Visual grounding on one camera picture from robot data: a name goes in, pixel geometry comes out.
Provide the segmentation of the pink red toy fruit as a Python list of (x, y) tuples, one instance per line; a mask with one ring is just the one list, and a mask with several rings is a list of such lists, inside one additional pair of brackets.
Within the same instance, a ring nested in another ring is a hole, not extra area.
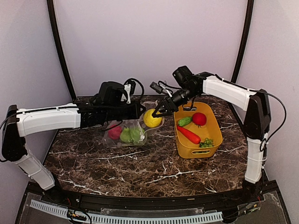
[(113, 129), (110, 129), (108, 131), (108, 137), (113, 140), (117, 140), (117, 139), (119, 139), (121, 133), (122, 133), (122, 127), (116, 126)]

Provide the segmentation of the yellow toy lemon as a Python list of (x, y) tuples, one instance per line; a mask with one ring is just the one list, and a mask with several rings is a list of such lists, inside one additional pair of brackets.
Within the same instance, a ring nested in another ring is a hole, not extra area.
[(145, 125), (149, 128), (155, 128), (159, 126), (162, 122), (162, 117), (155, 118), (152, 116), (155, 109), (149, 109), (146, 111), (146, 113), (143, 116), (143, 121)]

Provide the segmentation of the yellow plastic basket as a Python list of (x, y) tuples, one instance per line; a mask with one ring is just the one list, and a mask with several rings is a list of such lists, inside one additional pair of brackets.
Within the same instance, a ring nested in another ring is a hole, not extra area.
[(211, 157), (223, 137), (211, 107), (202, 102), (187, 103), (174, 113), (178, 154), (184, 159)]

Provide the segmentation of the red toy chili pepper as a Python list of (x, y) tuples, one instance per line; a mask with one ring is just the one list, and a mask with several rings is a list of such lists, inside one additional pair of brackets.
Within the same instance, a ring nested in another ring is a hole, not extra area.
[(192, 142), (193, 144), (199, 144), (201, 141), (201, 138), (196, 135), (195, 133), (181, 127), (181, 126), (177, 126), (177, 130), (179, 132), (181, 132), (190, 142)]

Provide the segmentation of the clear zip top bag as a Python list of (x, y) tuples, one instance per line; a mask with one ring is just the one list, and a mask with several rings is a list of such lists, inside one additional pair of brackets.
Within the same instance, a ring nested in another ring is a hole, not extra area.
[(161, 128), (164, 124), (162, 118), (156, 127), (149, 127), (143, 121), (144, 114), (138, 119), (124, 120), (122, 123), (112, 121), (108, 131), (105, 131), (103, 145), (107, 148), (143, 146), (148, 137)]

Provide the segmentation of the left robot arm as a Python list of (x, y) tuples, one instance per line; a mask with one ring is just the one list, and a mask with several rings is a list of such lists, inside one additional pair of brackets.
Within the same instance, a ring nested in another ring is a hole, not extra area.
[(36, 181), (55, 203), (63, 203), (66, 193), (57, 185), (53, 174), (26, 148), (26, 136), (58, 129), (88, 128), (96, 125), (105, 126), (109, 131), (108, 123), (124, 120), (139, 119), (145, 112), (141, 105), (140, 96), (132, 100), (135, 86), (142, 83), (129, 78), (125, 83), (113, 81), (103, 82), (100, 90), (89, 102), (76, 102), (66, 105), (38, 108), (18, 109), (17, 105), (9, 106), (7, 116), (1, 123), (2, 147), (1, 162), (13, 162), (25, 174)]

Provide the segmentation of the green toy pear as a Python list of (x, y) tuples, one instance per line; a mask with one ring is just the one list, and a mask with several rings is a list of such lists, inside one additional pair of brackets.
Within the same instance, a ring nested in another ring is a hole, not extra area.
[(127, 128), (127, 127), (123, 128), (123, 130), (120, 134), (120, 140), (124, 143), (131, 143), (133, 141), (129, 128)]

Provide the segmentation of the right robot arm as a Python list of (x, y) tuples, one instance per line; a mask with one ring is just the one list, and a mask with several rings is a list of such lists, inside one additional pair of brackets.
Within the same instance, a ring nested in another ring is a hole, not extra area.
[(245, 112), (242, 131), (247, 138), (248, 156), (245, 177), (238, 198), (247, 203), (257, 197), (263, 186), (263, 169), (267, 159), (267, 144), (271, 139), (271, 109), (269, 94), (229, 82), (217, 74), (193, 74), (187, 66), (177, 68), (173, 74), (180, 89), (165, 97), (155, 108), (153, 117), (164, 117), (178, 112), (181, 105), (202, 94), (227, 101)]

